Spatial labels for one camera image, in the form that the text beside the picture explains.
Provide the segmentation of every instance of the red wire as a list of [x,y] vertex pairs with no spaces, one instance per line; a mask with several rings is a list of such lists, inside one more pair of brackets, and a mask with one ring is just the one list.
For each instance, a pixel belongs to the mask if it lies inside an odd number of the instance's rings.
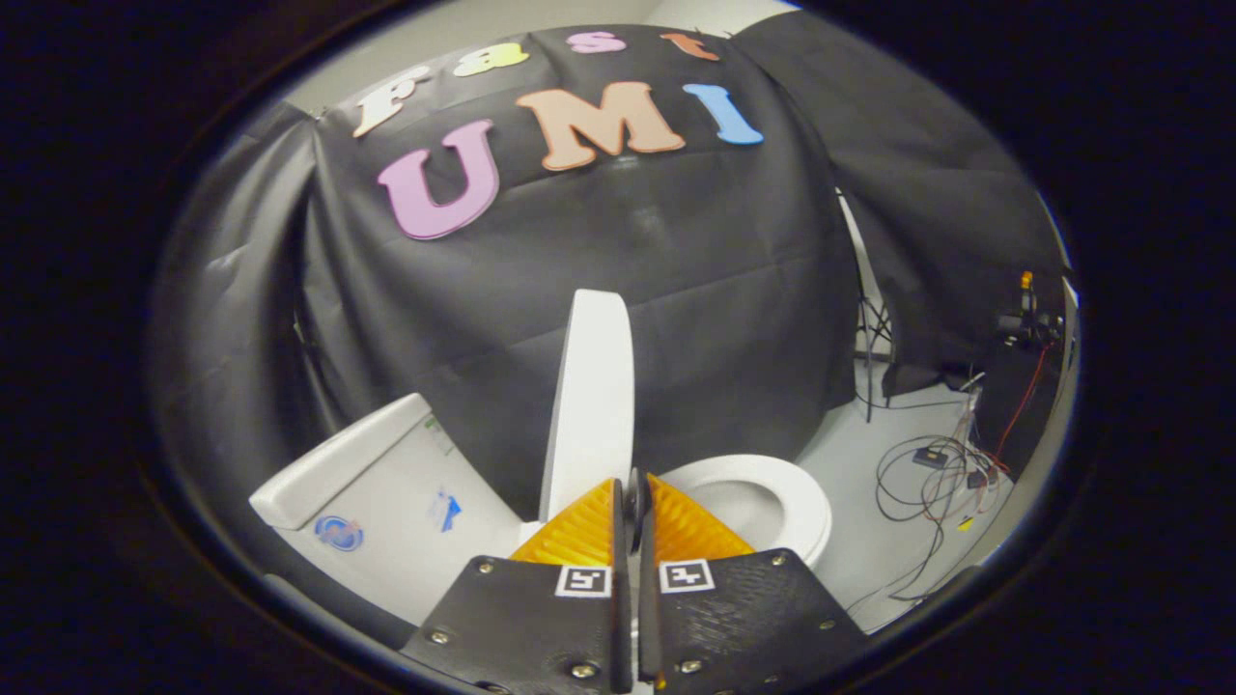
[[1052,343],[1043,345],[1043,351],[1038,354],[1038,366],[1035,367],[1035,376],[1030,377],[1030,386],[1026,387],[1026,394],[1021,397],[1021,404],[1017,406],[1017,412],[1014,413],[1012,419],[1009,420],[1009,427],[1005,428],[1005,433],[1000,437],[1000,444],[996,446],[996,458],[1004,453],[1004,443],[1009,439],[1009,433],[1012,432],[1012,425],[1017,424],[1017,418],[1021,417],[1021,411],[1026,407],[1026,402],[1030,401],[1031,392],[1035,391],[1035,385],[1038,382],[1038,375],[1043,371],[1043,360],[1047,357],[1047,351],[1052,348]]

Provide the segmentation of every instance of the wire bundle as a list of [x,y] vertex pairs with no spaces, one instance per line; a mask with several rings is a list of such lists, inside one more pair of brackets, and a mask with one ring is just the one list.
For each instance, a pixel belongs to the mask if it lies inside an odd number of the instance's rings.
[[[954,434],[967,429],[967,423],[971,416],[973,411],[967,408],[967,414],[958,423],[958,428],[954,430]],[[885,485],[885,475],[887,475],[892,466],[904,463],[916,451],[925,448],[933,450],[938,449],[941,453],[948,453],[949,458],[944,461],[942,467],[931,471],[927,477],[923,479],[917,500],[902,498],[889,490],[887,485]],[[981,471],[984,474],[983,485],[974,488],[974,492],[960,505],[954,505],[957,492],[963,488],[967,477],[974,471]],[[991,510],[990,506],[984,507],[984,501],[997,498],[1000,495],[1000,475],[997,471],[1007,474],[1007,467],[995,456],[974,449],[955,437],[943,437],[936,434],[915,437],[912,439],[900,441],[885,451],[875,469],[875,503],[880,510],[880,513],[884,518],[899,523],[911,522],[918,517],[923,517],[934,524],[936,528],[932,534],[927,554],[922,561],[892,581],[859,597],[857,601],[850,603],[845,611],[849,612],[858,603],[870,599],[885,589],[897,585],[899,582],[901,585],[889,594],[890,599],[897,601],[920,601],[929,596],[932,594],[931,591],[915,596],[902,596],[901,592],[918,581],[932,558],[934,558],[936,554],[939,553],[939,549],[944,545],[946,521],[965,512],[971,503],[974,505],[971,512],[973,516],[984,514]],[[912,512],[905,513],[902,511],[901,513],[897,513],[899,510],[890,510],[886,506],[886,500],[902,507],[910,507]]]

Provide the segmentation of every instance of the cable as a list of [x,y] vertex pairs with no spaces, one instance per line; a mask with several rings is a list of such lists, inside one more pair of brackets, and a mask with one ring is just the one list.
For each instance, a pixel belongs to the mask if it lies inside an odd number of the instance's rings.
[[1000,444],[996,445],[996,456],[1004,453],[1005,440],[1009,439],[1009,433],[1012,432],[1012,425],[1017,424],[1017,418],[1021,417],[1022,409],[1030,401],[1030,394],[1035,390],[1035,385],[1038,383],[1038,376],[1043,373],[1043,360],[1047,359],[1047,351],[1051,350],[1053,343],[1043,345],[1043,351],[1038,354],[1038,365],[1035,367],[1035,376],[1030,377],[1030,385],[1026,386],[1026,394],[1021,397],[1021,404],[1017,406],[1017,411],[1012,414],[1012,419],[1009,420],[1009,427],[1005,428],[1005,433],[1000,437]]
[[939,401],[938,403],[916,403],[913,406],[880,406],[878,403],[868,401],[866,398],[863,398],[858,393],[855,393],[854,397],[866,403],[868,406],[871,406],[873,408],[880,408],[881,411],[911,411],[913,408],[931,408],[933,406],[959,406],[962,403],[965,403],[965,401]]
[[[973,394],[968,393],[967,403],[969,403],[971,398]],[[967,408],[967,414],[963,416],[962,422],[958,423],[958,429],[954,430],[954,433],[962,430],[963,424],[971,413],[973,411],[969,411],[969,408]],[[928,441],[927,448],[938,445],[941,446],[941,451],[949,451],[952,456],[946,460],[944,465],[941,469],[932,471],[931,474],[927,475],[926,479],[923,479],[922,486],[920,487],[918,491],[920,492],[918,501],[904,500],[887,488],[887,486],[884,484],[884,476],[894,465],[904,460],[906,456],[912,455],[918,448],[911,446],[910,449],[906,449],[900,453],[899,449],[923,441]],[[971,463],[971,459],[973,463],[975,464],[975,469],[984,471],[985,474],[984,484],[975,490],[974,495],[970,498],[963,501],[962,505],[959,505],[957,508],[953,508],[953,501],[957,496],[957,491],[960,488],[960,481],[968,477],[969,464]],[[971,501],[975,503],[974,507],[975,516],[984,514],[990,511],[990,508],[988,510],[983,508],[983,501],[984,498],[988,497],[986,490],[988,486],[993,482],[993,477],[995,479],[994,496],[996,498],[1000,497],[1000,477],[999,472],[995,472],[997,469],[1007,470],[1007,467],[996,456],[993,456],[981,450],[971,449],[969,445],[957,439],[955,437],[942,437],[942,435],[915,437],[911,439],[906,439],[905,441],[894,444],[887,451],[885,451],[884,455],[880,456],[880,460],[876,463],[876,471],[875,471],[876,472],[875,502],[880,513],[886,519],[894,522],[907,522],[922,516],[929,522],[932,522],[932,524],[934,526],[934,531],[932,533],[931,543],[927,548],[927,554],[920,563],[917,563],[910,570],[902,573],[892,581],[860,596],[859,599],[857,599],[849,606],[845,607],[845,612],[849,613],[855,606],[858,606],[863,601],[866,601],[871,596],[875,596],[880,591],[884,591],[894,585],[900,585],[900,586],[892,590],[892,592],[890,592],[887,597],[896,601],[913,602],[926,599],[927,596],[931,596],[931,594],[934,591],[936,585],[933,585],[932,589],[928,590],[927,592],[916,596],[902,596],[901,592],[908,589],[910,586],[913,586],[913,584],[917,582],[920,578],[922,578],[927,566],[931,564],[932,558],[934,558],[936,554],[941,550],[941,548],[943,548],[947,537],[943,526],[946,521],[962,513]],[[910,516],[895,516],[894,513],[890,513],[890,511],[884,507],[881,492],[890,500],[900,505],[917,507],[917,511]],[[937,516],[932,511],[932,507],[941,501],[944,502],[944,510]],[[948,571],[950,573],[955,568],[957,564],[954,564],[953,568],[950,568]],[[907,576],[910,578],[910,580],[904,581]]]

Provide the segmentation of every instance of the toilet seat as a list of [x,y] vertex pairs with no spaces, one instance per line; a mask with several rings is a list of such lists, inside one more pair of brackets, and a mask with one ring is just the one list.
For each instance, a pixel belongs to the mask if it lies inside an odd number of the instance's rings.
[[[705,495],[696,497],[693,491],[702,491],[713,484],[747,484],[771,495],[781,507],[780,529],[771,534],[771,540],[763,543],[744,538],[756,550],[789,548],[807,566],[812,566],[828,543],[833,517],[824,491],[811,474],[784,459],[756,454],[716,456],[687,464],[660,477],[691,495],[739,535],[743,535],[742,518],[735,516],[734,508],[709,501]],[[753,510],[748,506],[745,512],[749,516]]]

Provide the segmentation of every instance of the sticker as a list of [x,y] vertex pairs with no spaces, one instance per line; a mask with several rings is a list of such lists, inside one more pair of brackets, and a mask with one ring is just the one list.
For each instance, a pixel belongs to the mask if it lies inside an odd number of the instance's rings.
[[576,53],[612,53],[622,51],[627,43],[608,31],[586,31],[566,38],[567,46]]
[[425,161],[429,150],[414,150],[399,157],[378,174],[387,187],[391,208],[399,229],[413,239],[446,236],[480,218],[498,197],[498,167],[493,163],[486,135],[493,121],[472,121],[446,134],[444,147],[459,151],[467,177],[467,188],[454,203],[439,205],[429,195]]
[[685,33],[662,33],[661,38],[669,38],[687,56],[695,56],[696,58],[703,58],[705,61],[719,61],[721,57],[716,53],[709,53],[703,49],[703,41],[698,38],[691,38]]
[[462,511],[455,496],[447,495],[445,487],[439,487],[438,496],[434,497],[434,503],[429,507],[429,518],[433,519],[439,533],[446,533],[455,528],[455,517]]
[[426,419],[425,429],[429,430],[429,437],[434,439],[434,444],[438,444],[438,450],[444,455],[455,450],[455,443],[451,441],[442,425],[438,424],[438,418],[431,417]]
[[684,84],[682,92],[695,94],[703,104],[705,109],[712,114],[721,130],[717,137],[730,145],[755,145],[764,142],[764,134],[751,127],[747,119],[738,113],[733,101],[729,100],[729,92],[724,87],[716,84]]
[[429,67],[420,66],[366,94],[356,103],[361,108],[361,125],[352,131],[352,137],[365,135],[398,114],[403,104],[397,104],[396,100],[403,101],[412,96],[417,90],[417,80],[428,74]]
[[601,108],[580,99],[565,89],[534,92],[515,99],[515,104],[531,109],[540,121],[549,155],[541,166],[551,172],[582,167],[597,158],[596,151],[580,145],[582,135],[611,156],[623,150],[623,136],[630,132],[627,145],[635,152],[666,152],[687,142],[670,130],[643,82],[614,82],[606,85]]
[[487,73],[493,68],[515,66],[530,57],[518,43],[497,43],[460,58],[460,64],[455,67],[455,77],[470,77]]
[[717,587],[712,582],[708,560],[682,560],[661,563],[661,594],[682,594],[686,591],[711,591]]
[[342,517],[321,517],[314,524],[313,532],[323,543],[329,543],[331,548],[345,553],[351,553],[365,543],[365,532],[360,524]]
[[609,568],[562,565],[554,595],[574,599],[608,599],[612,585],[613,574]]

